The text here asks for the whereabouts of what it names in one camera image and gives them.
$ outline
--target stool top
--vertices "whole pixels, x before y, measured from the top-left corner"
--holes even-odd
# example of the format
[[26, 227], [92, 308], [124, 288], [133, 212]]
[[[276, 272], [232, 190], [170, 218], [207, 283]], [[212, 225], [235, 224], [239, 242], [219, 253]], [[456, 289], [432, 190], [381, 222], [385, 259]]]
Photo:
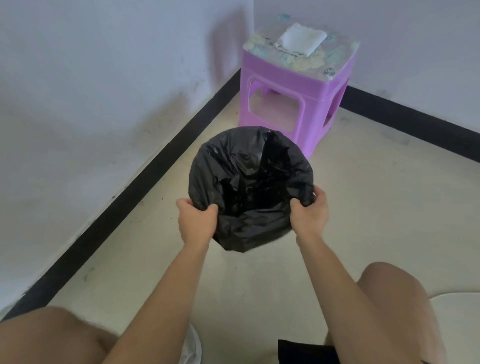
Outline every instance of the stool top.
[[340, 73], [360, 45], [328, 26], [315, 26], [328, 36], [310, 56], [298, 57], [275, 48], [275, 42], [294, 23], [308, 26], [303, 21], [291, 19], [290, 15], [281, 14], [272, 25], [257, 30], [243, 45], [243, 49], [276, 66], [329, 82]]

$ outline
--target beige tile floor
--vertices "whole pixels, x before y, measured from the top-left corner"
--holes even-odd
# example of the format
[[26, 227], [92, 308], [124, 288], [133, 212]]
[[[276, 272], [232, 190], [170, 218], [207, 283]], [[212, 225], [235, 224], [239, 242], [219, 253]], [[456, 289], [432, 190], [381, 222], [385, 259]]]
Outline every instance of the beige tile floor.
[[[175, 200], [187, 196], [198, 147], [237, 122], [238, 97], [51, 304], [121, 333], [182, 247]], [[370, 262], [387, 261], [430, 294], [480, 289], [480, 164], [343, 109], [310, 162], [329, 199], [326, 241], [354, 278]], [[479, 318], [479, 301], [466, 305], [467, 317], [442, 321], [445, 336], [458, 341], [452, 320]], [[327, 330], [293, 233], [245, 254], [212, 242], [192, 322], [206, 364], [255, 363], [278, 338], [321, 343]], [[478, 338], [480, 325], [466, 330], [475, 329]], [[447, 348], [452, 363], [468, 363]]]

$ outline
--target white wall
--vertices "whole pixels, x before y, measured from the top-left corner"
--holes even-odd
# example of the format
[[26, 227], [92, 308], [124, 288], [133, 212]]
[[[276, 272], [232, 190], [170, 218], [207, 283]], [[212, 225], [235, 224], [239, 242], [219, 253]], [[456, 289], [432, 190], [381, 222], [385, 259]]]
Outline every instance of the white wall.
[[351, 84], [480, 132], [480, 1], [255, 0], [362, 43]]
[[0, 309], [240, 66], [252, 0], [0, 3]]

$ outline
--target purple plastic stool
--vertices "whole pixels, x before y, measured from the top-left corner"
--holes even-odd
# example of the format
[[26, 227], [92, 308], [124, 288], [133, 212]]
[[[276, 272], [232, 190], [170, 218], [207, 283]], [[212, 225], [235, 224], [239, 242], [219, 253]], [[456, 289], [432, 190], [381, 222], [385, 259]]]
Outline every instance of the purple plastic stool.
[[[301, 59], [273, 45], [294, 23], [285, 18], [287, 15], [282, 16], [269, 28], [255, 32], [243, 46], [239, 126], [279, 130], [308, 158], [332, 126], [359, 43], [322, 26], [319, 29], [327, 32], [327, 39], [311, 56]], [[299, 115], [292, 132], [281, 130], [250, 112], [249, 100], [258, 88], [262, 89], [262, 96], [274, 90], [299, 102]]]

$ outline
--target plastic bag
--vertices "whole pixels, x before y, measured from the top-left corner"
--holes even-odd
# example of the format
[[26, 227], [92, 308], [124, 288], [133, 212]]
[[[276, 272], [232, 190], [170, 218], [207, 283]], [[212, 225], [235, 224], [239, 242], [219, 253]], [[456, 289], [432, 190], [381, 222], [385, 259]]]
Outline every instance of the plastic bag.
[[290, 199], [313, 203], [313, 171], [300, 148], [263, 127], [226, 130], [204, 143], [192, 163], [193, 205], [218, 205], [214, 239], [246, 252], [291, 230]]

